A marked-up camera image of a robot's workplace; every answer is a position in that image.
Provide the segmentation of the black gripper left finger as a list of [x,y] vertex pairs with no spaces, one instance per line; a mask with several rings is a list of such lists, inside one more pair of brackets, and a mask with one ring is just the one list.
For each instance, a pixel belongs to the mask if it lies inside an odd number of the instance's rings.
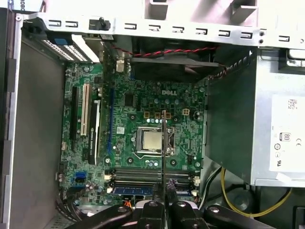
[[135,209],[115,205],[78,222],[80,229],[163,229],[165,187],[153,185],[152,200],[139,201]]

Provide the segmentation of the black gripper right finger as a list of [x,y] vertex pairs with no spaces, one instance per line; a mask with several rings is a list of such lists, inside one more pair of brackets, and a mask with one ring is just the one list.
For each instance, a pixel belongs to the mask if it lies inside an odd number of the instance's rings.
[[271,226],[242,216],[228,208],[210,205],[201,212],[193,202],[179,200],[176,180],[169,179],[166,185],[171,229],[270,229]]

